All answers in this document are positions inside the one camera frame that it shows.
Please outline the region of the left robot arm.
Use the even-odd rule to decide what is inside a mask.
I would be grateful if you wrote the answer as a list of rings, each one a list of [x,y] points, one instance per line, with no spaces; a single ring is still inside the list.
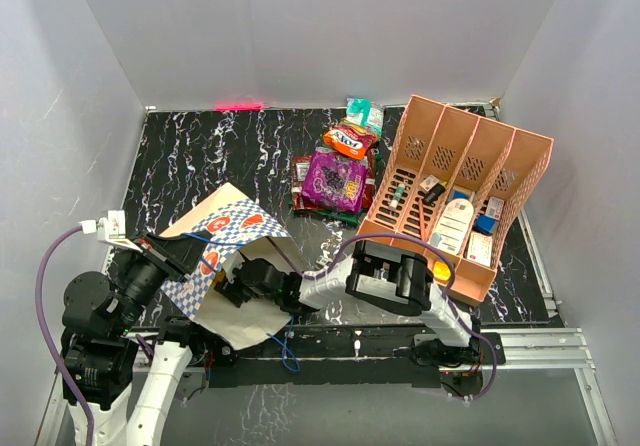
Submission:
[[[89,271],[64,293],[63,397],[78,445],[158,445],[189,365],[207,342],[187,318],[171,316],[152,345],[128,333],[167,281],[195,273],[209,234],[141,233],[116,280]]]

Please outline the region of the purple snack bag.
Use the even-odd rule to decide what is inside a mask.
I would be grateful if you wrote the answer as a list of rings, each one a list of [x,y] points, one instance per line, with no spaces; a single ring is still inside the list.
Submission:
[[[332,211],[357,213],[368,170],[366,159],[357,161],[335,150],[318,148],[311,156],[301,196]]]

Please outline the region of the checkered paper bag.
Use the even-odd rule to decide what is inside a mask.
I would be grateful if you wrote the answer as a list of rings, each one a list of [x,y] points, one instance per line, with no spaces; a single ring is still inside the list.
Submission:
[[[233,281],[233,270],[249,260],[265,259],[276,270],[304,271],[308,263],[291,234],[254,200],[227,182],[160,234],[191,239],[203,233],[207,242],[194,272],[166,281],[164,294],[191,321],[239,351],[256,346],[289,325],[291,315],[273,301],[252,298],[236,307],[215,290],[216,279]]]

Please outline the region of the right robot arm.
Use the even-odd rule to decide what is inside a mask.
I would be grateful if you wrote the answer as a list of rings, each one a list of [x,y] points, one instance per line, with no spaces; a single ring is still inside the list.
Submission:
[[[423,256],[369,240],[333,267],[301,275],[284,273],[263,258],[241,257],[229,279],[214,290],[235,307],[267,300],[292,317],[305,317],[330,303],[353,298],[397,316],[413,317],[435,337],[414,344],[423,364],[459,367],[483,359],[482,342],[469,313],[436,284]]]

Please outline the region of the teal mint candy bag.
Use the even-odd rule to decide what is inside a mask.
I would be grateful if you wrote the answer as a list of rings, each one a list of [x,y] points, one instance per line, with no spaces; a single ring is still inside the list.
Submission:
[[[347,98],[346,119],[380,136],[385,108],[364,98]]]

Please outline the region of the orange Doritos bag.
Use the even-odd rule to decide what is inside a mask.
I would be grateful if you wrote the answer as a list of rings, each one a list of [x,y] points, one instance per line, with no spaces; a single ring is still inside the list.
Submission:
[[[372,203],[375,156],[355,160],[328,150],[294,159],[294,208],[358,214]]]

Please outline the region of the green snack packet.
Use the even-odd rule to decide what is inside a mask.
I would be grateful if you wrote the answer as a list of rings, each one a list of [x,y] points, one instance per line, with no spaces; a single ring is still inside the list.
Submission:
[[[376,172],[381,164],[382,156],[377,148],[369,150],[366,154],[368,161],[368,175],[366,186],[362,195],[361,209],[357,213],[336,212],[323,207],[312,204],[309,200],[301,196],[301,188],[306,177],[306,172],[311,163],[311,155],[296,156],[292,160],[291,166],[291,194],[292,199],[289,202],[291,209],[296,214],[308,213],[317,214],[332,220],[342,221],[348,226],[358,226],[361,217],[368,211],[372,205],[376,194]]]

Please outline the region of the orange Fox's candy bag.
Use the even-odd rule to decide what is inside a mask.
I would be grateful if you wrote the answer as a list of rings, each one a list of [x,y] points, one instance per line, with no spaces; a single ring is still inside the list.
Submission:
[[[378,141],[378,136],[365,127],[341,121],[324,133],[323,141],[336,152],[360,161]]]

